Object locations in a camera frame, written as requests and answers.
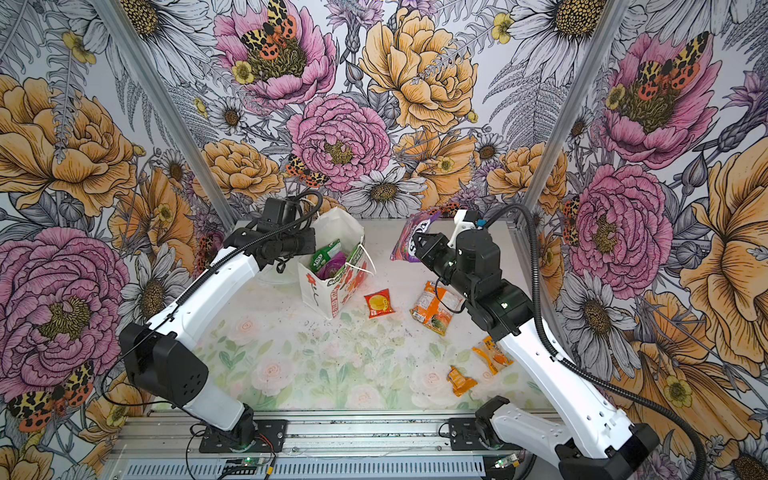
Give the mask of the green Fox's candy bag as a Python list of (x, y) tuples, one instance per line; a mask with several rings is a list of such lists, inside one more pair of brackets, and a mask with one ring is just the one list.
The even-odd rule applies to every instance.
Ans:
[(328, 245), (318, 249), (309, 263), (309, 269), (317, 274), (330, 260), (342, 251), (341, 241), (336, 239)]

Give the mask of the orange mango snack packet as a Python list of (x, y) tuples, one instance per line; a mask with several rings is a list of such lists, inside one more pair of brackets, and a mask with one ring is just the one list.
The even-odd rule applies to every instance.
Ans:
[(464, 299), (452, 290), (427, 281), (409, 312), (416, 322), (445, 336), (453, 317), (463, 311), (463, 303)]

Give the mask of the purple snack packet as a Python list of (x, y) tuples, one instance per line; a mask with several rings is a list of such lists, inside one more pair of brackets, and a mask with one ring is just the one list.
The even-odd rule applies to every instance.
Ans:
[(318, 270), (316, 276), (323, 281), (331, 279), (345, 267), (346, 261), (346, 253), (338, 252)]

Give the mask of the purple Fox's candy bag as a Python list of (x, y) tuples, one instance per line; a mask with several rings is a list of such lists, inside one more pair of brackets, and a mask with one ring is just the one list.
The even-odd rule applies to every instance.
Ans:
[(416, 257), (416, 245), (414, 235), (416, 233), (427, 233), (430, 226), (440, 218), (441, 213), (438, 209), (421, 211), (409, 217), (401, 234), (391, 252), (392, 261), (407, 261), (409, 263), (419, 263)]

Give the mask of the green Lays chips bag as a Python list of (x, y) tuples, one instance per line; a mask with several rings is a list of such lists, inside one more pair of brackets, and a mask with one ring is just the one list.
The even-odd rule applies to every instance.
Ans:
[(368, 254), (366, 252), (364, 244), (359, 243), (352, 250), (350, 256), (347, 258), (345, 266), (356, 272), (362, 272), (363, 274), (368, 274), (369, 269), (366, 263), (367, 257), (368, 257)]

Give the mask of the white floral paper bag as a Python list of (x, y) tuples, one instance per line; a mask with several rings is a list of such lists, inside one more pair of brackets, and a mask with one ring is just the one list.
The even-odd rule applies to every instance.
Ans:
[(364, 227), (345, 210), (320, 215), (313, 228), (316, 248), (298, 264), (301, 295), (308, 307), (332, 319), (376, 267), (365, 249)]

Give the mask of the orange wrapper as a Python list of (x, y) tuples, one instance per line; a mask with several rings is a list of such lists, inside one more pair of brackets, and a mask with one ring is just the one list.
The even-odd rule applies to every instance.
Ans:
[(490, 336), (479, 341), (472, 351), (484, 362), (492, 376), (514, 364), (514, 361), (501, 351)]

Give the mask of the small red snack packet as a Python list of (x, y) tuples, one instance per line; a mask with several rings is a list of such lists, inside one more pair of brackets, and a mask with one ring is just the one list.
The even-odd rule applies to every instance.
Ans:
[(364, 296), (368, 309), (368, 318), (374, 319), (387, 316), (395, 312), (392, 305), (390, 291), (382, 289), (380, 291)]

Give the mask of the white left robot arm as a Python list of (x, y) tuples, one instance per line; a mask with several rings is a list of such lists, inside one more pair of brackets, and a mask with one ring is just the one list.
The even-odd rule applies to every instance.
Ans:
[(145, 324), (119, 334), (130, 383), (206, 423), (240, 445), (256, 436), (253, 410), (219, 388), (193, 350), (231, 297), (265, 267), (284, 270), (316, 247), (311, 226), (323, 196), (307, 190), (270, 198), (259, 218), (225, 238), (213, 263)]

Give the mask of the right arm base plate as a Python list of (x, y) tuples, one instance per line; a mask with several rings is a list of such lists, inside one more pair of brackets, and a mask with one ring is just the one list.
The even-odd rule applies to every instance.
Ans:
[(512, 450), (513, 445), (491, 437), (485, 424), (475, 417), (451, 417), (447, 421), (447, 438), (452, 451)]

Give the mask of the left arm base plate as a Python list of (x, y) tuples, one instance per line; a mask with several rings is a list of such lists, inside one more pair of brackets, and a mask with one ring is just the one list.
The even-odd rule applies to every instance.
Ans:
[(207, 426), (198, 451), (204, 454), (280, 453), (287, 427), (288, 422), (283, 419), (256, 419), (231, 431)]

